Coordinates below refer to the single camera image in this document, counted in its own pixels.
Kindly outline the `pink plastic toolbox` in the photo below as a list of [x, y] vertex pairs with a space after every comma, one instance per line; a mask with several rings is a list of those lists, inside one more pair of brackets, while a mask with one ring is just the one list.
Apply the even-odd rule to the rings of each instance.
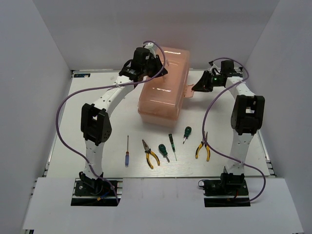
[[190, 52], [169, 47], [163, 51], [169, 63], [165, 65], [168, 74], [143, 85], [138, 113], [145, 123], [174, 127], [186, 95]]

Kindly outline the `green stubby screwdriver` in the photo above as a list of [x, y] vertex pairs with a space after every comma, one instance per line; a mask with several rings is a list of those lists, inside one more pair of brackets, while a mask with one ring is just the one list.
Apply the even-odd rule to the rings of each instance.
[[189, 137], [191, 132], [192, 132], [192, 128], [190, 126], [187, 126], [184, 130], [183, 144], [185, 143], [186, 139]]
[[165, 145], [164, 144], [160, 144], [158, 146], [158, 149], [161, 152], [161, 154], [163, 155], [163, 157], [167, 160], [167, 162], [170, 163], [170, 160], [168, 158], [168, 153], [167, 153]]

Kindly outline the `thin green precision screwdriver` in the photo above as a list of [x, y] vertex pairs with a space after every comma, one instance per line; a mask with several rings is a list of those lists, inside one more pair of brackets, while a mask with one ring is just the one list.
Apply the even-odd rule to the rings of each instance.
[[175, 155], [175, 159], [177, 160], [177, 157], [176, 157], [176, 149], [175, 149], [174, 140], [173, 140], [173, 135], [172, 135], [172, 134], [168, 134], [168, 137], [169, 137], [169, 141], [170, 141], [172, 150], [173, 150], [174, 155]]

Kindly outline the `yellow combination pliers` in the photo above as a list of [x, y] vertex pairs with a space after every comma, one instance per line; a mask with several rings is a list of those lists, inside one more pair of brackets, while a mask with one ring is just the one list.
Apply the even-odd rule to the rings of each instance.
[[154, 168], [151, 161], [150, 161], [150, 156], [152, 156], [156, 160], [157, 165], [160, 166], [160, 160], [159, 160], [158, 156], [151, 150], [151, 148], [148, 146], [148, 144], [144, 140], [142, 140], [142, 144], [144, 147], [144, 152], [146, 154], [146, 161], [147, 161], [149, 167], [151, 169]]

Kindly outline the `blue handled long screwdriver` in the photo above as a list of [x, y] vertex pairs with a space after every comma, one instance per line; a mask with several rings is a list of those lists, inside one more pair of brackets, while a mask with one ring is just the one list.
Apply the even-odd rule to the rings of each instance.
[[127, 149], [126, 149], [126, 154], [125, 154], [125, 167], [129, 166], [129, 136], [127, 136]]

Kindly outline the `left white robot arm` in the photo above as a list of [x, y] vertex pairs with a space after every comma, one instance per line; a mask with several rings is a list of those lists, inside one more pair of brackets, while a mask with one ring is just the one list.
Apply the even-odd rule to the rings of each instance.
[[94, 195], [103, 189], [103, 182], [98, 179], [103, 176], [102, 154], [105, 142], [112, 133], [110, 117], [119, 103], [132, 92], [137, 85], [144, 83], [144, 77], [149, 82], [154, 78], [168, 74], [165, 65], [165, 53], [161, 61], [155, 53], [156, 43], [145, 41], [134, 51], [133, 58], [127, 61], [119, 72], [115, 83], [94, 103], [84, 104], [81, 110], [81, 131], [86, 144], [85, 168], [79, 173], [81, 180], [87, 180], [86, 189]]

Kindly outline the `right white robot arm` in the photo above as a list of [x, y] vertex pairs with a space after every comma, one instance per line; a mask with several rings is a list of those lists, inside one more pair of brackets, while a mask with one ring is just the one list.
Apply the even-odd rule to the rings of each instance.
[[235, 103], [230, 119], [233, 129], [233, 141], [229, 161], [224, 166], [224, 173], [232, 176], [245, 174], [246, 157], [251, 140], [263, 123], [265, 98], [254, 94], [246, 85], [249, 72], [243, 67], [235, 69], [237, 61], [230, 58], [220, 58], [220, 67], [216, 60], [209, 62], [210, 69], [205, 70], [200, 80], [192, 87], [193, 92], [212, 92], [215, 87], [224, 87], [224, 91], [211, 102], [208, 110], [226, 91], [230, 91]]

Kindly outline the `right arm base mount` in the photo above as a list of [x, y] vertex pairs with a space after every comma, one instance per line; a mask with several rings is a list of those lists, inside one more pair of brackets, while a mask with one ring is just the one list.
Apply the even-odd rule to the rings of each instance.
[[204, 191], [206, 208], [249, 207], [249, 191], [244, 174], [222, 173], [220, 179], [202, 179], [198, 182]]

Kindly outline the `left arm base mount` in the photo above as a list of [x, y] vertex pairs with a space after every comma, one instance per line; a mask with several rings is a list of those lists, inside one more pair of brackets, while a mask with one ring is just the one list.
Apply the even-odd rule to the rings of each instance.
[[80, 172], [75, 179], [71, 206], [116, 207], [121, 200], [122, 186], [122, 179], [91, 179]]

